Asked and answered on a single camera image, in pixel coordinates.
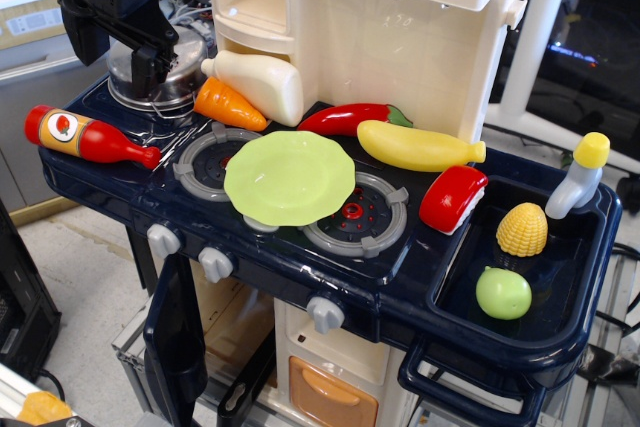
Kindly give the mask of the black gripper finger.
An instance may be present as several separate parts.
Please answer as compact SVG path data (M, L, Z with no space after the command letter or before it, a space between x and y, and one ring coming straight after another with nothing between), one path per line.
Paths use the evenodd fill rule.
M146 98L164 83L172 68L176 55L172 50L160 51L151 45L143 45L131 54L133 94Z
M109 34L96 23L96 12L81 0L59 0L63 25L77 58L90 66L110 49Z

